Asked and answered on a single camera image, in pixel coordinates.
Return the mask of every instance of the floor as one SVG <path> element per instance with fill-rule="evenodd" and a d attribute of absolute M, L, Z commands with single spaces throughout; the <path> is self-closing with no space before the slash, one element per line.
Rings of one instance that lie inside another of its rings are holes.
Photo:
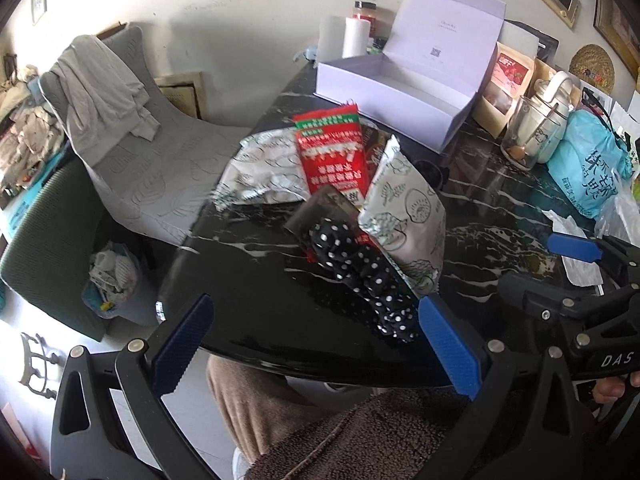
<path fill-rule="evenodd" d="M 148 337 L 151 329 L 116 318 L 110 325 L 109 333 L 98 343 L 50 318 L 11 290 L 7 291 L 6 299 L 6 308 L 0 314 L 0 407 L 7 402 L 11 403 L 31 443 L 42 455 L 44 462 L 48 463 L 55 401 L 30 393 L 18 382 L 22 375 L 22 344 L 19 333 L 40 334 L 46 340 L 47 354 L 54 351 L 66 359 L 75 345 L 84 345 L 91 352 L 119 350 L 131 339 Z M 207 353 L 198 350 L 176 391 L 164 396 L 162 400 L 191 445 L 213 471 L 222 480 L 232 480 L 231 460 L 235 446 L 209 393 L 205 380 L 206 363 Z M 49 373 L 59 379 L 63 367 L 48 366 Z M 369 395 L 369 390 L 364 388 L 346 394 L 331 394 L 320 383 L 302 380 L 290 380 L 290 383 L 312 402 L 338 410 L 347 409 Z M 57 390 L 57 386 L 54 381 L 48 387 Z M 112 391 L 112 395 L 138 458 L 157 465 L 138 431 L 122 392 Z"/>

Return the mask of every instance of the brown fleece jacket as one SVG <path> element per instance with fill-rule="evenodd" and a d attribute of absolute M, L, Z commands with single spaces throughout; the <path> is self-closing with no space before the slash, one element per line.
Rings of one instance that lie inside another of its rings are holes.
<path fill-rule="evenodd" d="M 451 388 L 391 390 L 292 434 L 245 479 L 410 480 L 467 404 Z"/>

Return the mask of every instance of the finger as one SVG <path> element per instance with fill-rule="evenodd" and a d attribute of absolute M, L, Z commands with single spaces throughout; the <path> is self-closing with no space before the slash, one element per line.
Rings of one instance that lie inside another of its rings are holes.
<path fill-rule="evenodd" d="M 596 402 L 605 404 L 617 400 L 625 394 L 625 383 L 619 377 L 607 377 L 599 379 L 593 389 L 593 398 Z"/>

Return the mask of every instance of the red snack package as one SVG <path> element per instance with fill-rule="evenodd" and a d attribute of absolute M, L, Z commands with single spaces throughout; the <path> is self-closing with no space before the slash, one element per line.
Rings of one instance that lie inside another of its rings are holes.
<path fill-rule="evenodd" d="M 293 117 L 300 161 L 311 194 L 332 184 L 355 206 L 369 189 L 358 106 L 317 110 Z"/>

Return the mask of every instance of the black lid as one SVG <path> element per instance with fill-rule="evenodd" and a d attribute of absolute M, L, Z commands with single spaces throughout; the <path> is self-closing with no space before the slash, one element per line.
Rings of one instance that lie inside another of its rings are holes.
<path fill-rule="evenodd" d="M 372 9 L 376 10 L 378 6 L 372 2 L 361 2 L 360 0 L 356 1 L 355 7 L 357 9 Z"/>

